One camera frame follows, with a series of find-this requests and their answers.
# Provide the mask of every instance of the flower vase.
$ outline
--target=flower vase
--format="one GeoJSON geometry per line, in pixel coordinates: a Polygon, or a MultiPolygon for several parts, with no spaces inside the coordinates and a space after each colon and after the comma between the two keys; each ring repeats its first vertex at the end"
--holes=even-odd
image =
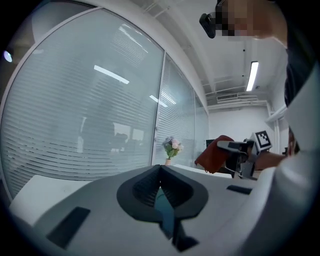
{"type": "Polygon", "coordinates": [[[165,164],[164,164],[165,166],[169,166],[169,165],[171,165],[171,159],[166,159],[165,160],[165,164]]]}

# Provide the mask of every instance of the white table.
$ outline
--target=white table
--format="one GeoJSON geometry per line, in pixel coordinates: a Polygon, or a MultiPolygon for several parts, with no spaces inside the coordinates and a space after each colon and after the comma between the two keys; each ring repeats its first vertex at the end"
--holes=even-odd
{"type": "MultiPolygon", "coordinates": [[[[203,175],[232,179],[230,174],[217,172],[211,174],[181,164],[175,164],[174,166],[203,175]]],[[[12,214],[33,226],[47,210],[90,182],[35,175],[15,196],[9,209],[12,214]]]]}

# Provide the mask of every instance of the red cloth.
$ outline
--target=red cloth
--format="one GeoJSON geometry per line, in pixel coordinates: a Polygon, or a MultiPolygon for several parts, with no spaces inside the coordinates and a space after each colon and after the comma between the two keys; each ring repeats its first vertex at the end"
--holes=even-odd
{"type": "Polygon", "coordinates": [[[218,148],[217,143],[219,141],[234,142],[232,138],[221,135],[211,142],[202,154],[194,161],[196,165],[201,165],[206,172],[211,174],[218,172],[230,155],[229,152],[218,148]]]}

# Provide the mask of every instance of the horizontal blinds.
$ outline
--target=horizontal blinds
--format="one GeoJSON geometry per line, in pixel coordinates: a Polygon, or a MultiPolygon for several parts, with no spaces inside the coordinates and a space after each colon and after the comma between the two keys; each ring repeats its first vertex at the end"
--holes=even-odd
{"type": "Polygon", "coordinates": [[[209,138],[208,115],[200,99],[195,96],[195,136],[194,136],[194,160],[206,149],[206,140],[209,138]]]}
{"type": "Polygon", "coordinates": [[[194,90],[168,55],[165,58],[160,100],[155,159],[152,164],[165,163],[167,155],[162,143],[167,137],[173,136],[181,142],[184,149],[172,158],[171,164],[190,167],[195,139],[194,90]]]}
{"type": "Polygon", "coordinates": [[[164,51],[96,10],[45,39],[18,72],[0,135],[14,197],[33,175],[91,181],[151,164],[164,51]]]}

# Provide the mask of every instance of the ceiling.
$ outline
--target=ceiling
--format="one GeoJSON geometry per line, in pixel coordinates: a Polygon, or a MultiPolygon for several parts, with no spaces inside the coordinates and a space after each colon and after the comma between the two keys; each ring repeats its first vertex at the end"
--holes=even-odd
{"type": "Polygon", "coordinates": [[[258,61],[259,68],[251,94],[267,99],[285,72],[287,53],[272,38],[207,36],[199,18],[214,10],[216,0],[131,1],[155,17],[180,44],[201,80],[208,105],[215,104],[216,95],[245,92],[252,61],[258,61]]]}

